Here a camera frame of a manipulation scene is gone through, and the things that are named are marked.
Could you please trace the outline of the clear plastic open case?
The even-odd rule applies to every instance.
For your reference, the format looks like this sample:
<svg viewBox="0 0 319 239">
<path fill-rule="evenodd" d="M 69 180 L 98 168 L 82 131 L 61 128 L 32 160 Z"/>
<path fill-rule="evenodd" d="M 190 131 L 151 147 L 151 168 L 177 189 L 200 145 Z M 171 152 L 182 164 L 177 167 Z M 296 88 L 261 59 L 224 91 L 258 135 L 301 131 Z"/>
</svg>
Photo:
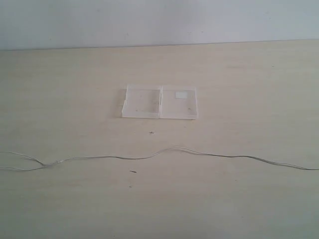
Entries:
<svg viewBox="0 0 319 239">
<path fill-rule="evenodd" d="M 122 107 L 123 118 L 198 118 L 197 90 L 190 86 L 128 84 Z"/>
</svg>

